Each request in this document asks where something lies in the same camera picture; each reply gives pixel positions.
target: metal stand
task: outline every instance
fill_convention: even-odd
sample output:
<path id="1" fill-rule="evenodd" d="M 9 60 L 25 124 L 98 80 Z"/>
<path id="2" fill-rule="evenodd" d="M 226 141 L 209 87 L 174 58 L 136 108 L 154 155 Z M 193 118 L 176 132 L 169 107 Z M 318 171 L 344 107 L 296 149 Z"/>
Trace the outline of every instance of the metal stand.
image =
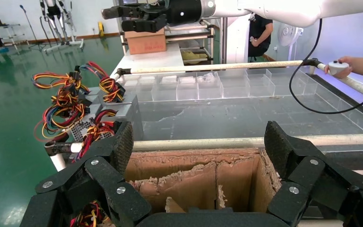
<path id="1" fill-rule="evenodd" d="M 33 27 L 31 26 L 31 23 L 30 23 L 30 20 L 28 19 L 28 16 L 27 16 L 27 12 L 26 10 L 24 9 L 24 7 L 22 5 L 20 5 L 20 8 L 24 11 L 24 15 L 26 16 L 27 18 L 27 22 L 28 22 L 28 25 L 30 25 L 30 29 L 31 29 L 31 32 L 33 33 L 33 36 L 34 36 L 34 40 L 35 40 L 35 44 L 34 45 L 31 45 L 29 46 L 28 48 L 31 49 L 31 50 L 34 50 L 33 47 L 35 46 L 38 46 L 38 50 L 41 51 L 45 46 L 46 44 L 43 44 L 42 41 L 38 41 L 37 40 L 37 37 L 35 36 L 35 33 L 34 33 L 34 29 Z"/>

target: transparent plastic bin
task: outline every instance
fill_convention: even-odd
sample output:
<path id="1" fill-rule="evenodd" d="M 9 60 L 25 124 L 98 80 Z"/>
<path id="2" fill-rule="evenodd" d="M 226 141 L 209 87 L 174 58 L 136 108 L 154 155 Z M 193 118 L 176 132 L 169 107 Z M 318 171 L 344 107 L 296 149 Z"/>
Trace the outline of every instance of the transparent plastic bin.
<path id="1" fill-rule="evenodd" d="M 288 68 L 269 68 L 268 71 L 270 73 L 290 73 L 290 76 L 293 74 L 293 72 L 296 70 L 297 66 L 290 66 Z M 301 72 L 308 72 L 309 66 L 301 66 L 299 71 Z"/>
<path id="2" fill-rule="evenodd" d="M 118 82 L 120 85 L 124 86 L 127 81 L 133 81 L 138 80 L 140 78 L 140 75 L 124 75 L 120 77 L 116 82 Z"/>
<path id="3" fill-rule="evenodd" d="M 245 98 L 250 95 L 246 70 L 219 71 L 218 75 L 223 86 L 223 98 Z"/>
<path id="4" fill-rule="evenodd" d="M 222 98 L 223 87 L 217 72 L 199 72 L 197 82 L 199 99 Z"/>
<path id="5" fill-rule="evenodd" d="M 197 100 L 198 99 L 198 84 L 197 78 L 193 75 L 196 73 L 189 73 L 189 77 L 179 77 L 177 85 L 177 100 Z"/>
<path id="6" fill-rule="evenodd" d="M 159 77 L 152 88 L 153 101 L 175 101 L 177 100 L 177 76 L 164 75 Z"/>
<path id="7" fill-rule="evenodd" d="M 152 89 L 155 84 L 155 76 L 142 76 L 138 80 L 136 93 L 140 102 L 152 101 Z"/>
<path id="8" fill-rule="evenodd" d="M 317 92 L 317 88 L 318 83 L 313 80 L 312 78 L 310 78 L 309 76 L 307 76 L 307 81 L 305 82 L 305 88 L 304 88 L 304 93 L 303 95 L 308 96 L 308 95 L 314 95 Z"/>
<path id="9" fill-rule="evenodd" d="M 123 87 L 129 94 L 136 94 L 137 93 L 137 84 L 138 80 L 128 80 L 125 81 Z"/>
<path id="10" fill-rule="evenodd" d="M 292 89 L 295 95 L 300 96 L 304 93 L 305 83 L 299 78 L 297 72 L 293 78 Z M 290 96 L 289 82 L 292 75 L 290 73 L 272 73 L 272 83 L 275 84 L 275 96 Z"/>
<path id="11" fill-rule="evenodd" d="M 265 74 L 269 78 L 272 77 L 272 73 L 268 69 L 252 69 L 252 70 L 246 70 L 246 73 L 248 75 Z"/>
<path id="12" fill-rule="evenodd" d="M 270 97 L 275 94 L 275 84 L 265 74 L 248 74 L 250 98 Z"/>

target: green floor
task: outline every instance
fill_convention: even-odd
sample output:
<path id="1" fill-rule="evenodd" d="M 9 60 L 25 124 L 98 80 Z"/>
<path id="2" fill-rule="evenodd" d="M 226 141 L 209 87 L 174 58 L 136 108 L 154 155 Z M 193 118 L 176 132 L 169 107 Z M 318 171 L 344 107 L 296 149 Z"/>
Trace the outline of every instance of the green floor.
<path id="1" fill-rule="evenodd" d="M 35 88 L 31 76 L 44 71 L 66 73 L 87 61 L 110 73 L 122 56 L 118 37 L 86 40 L 83 51 L 68 47 L 47 56 L 22 46 L 19 53 L 11 47 L 8 54 L 0 54 L 0 226 L 18 226 L 35 185 L 56 172 L 43 143 L 33 137 L 33 128 L 55 91 Z M 98 79 L 87 73 L 83 83 L 96 87 Z"/>

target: brown box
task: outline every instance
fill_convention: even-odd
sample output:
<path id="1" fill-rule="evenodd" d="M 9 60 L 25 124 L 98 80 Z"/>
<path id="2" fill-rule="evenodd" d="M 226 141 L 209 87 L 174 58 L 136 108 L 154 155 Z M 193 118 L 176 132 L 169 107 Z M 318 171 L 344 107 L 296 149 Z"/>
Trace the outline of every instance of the brown box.
<path id="1" fill-rule="evenodd" d="M 125 178 L 154 213 L 266 212 L 281 186 L 265 150 L 257 148 L 134 152 Z"/>
<path id="2" fill-rule="evenodd" d="M 125 32 L 130 54 L 166 51 L 165 31 L 162 28 L 156 33 Z"/>

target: wire bundle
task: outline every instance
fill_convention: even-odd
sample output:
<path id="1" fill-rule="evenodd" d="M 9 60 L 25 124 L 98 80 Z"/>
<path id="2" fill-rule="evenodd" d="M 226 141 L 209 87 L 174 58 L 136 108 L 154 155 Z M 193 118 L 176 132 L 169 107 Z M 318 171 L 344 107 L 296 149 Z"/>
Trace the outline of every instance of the wire bundle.
<path id="1" fill-rule="evenodd" d="M 71 220 L 70 227 L 96 227 L 107 218 L 104 218 L 104 211 L 94 201 L 85 206 L 83 211 Z"/>
<path id="2" fill-rule="evenodd" d="M 123 102 L 125 89 L 96 63 L 89 61 L 87 64 L 80 66 L 81 70 L 88 70 L 94 73 L 99 79 L 99 88 L 106 93 L 104 95 L 105 102 Z"/>
<path id="3" fill-rule="evenodd" d="M 42 78 L 49 78 L 53 80 L 49 84 L 39 83 L 38 79 Z M 64 87 L 74 85 L 77 91 L 81 89 L 84 92 L 84 94 L 88 94 L 90 92 L 86 86 L 81 84 L 80 74 L 72 77 L 69 74 L 59 75 L 53 72 L 45 72 L 45 73 L 35 74 L 34 76 L 31 77 L 31 81 L 33 82 L 34 86 L 39 89 L 50 89 L 60 85 Z"/>
<path id="4" fill-rule="evenodd" d="M 42 78 L 53 80 L 49 84 L 43 84 L 38 82 L 38 79 Z M 32 76 L 31 80 L 34 86 L 39 89 L 50 89 L 52 87 L 62 86 L 56 95 L 51 97 L 52 106 L 44 111 L 42 121 L 34 128 L 35 131 L 38 125 L 42 123 L 42 135 L 46 139 L 54 139 L 67 133 L 86 115 L 86 104 L 79 100 L 78 94 L 80 90 L 84 94 L 88 94 L 89 90 L 81 84 L 80 72 L 71 72 L 70 75 L 46 72 Z M 66 118 L 66 120 L 59 122 L 55 119 L 56 116 Z"/>
<path id="5" fill-rule="evenodd" d="M 116 113 L 114 110 L 103 110 L 95 117 L 93 120 L 94 125 L 88 128 L 87 133 L 84 135 L 82 148 L 74 159 L 74 162 L 77 162 L 85 155 L 92 142 L 99 140 L 101 134 L 110 133 L 114 135 L 116 133 L 115 122 L 101 122 L 104 116 L 115 116 Z"/>

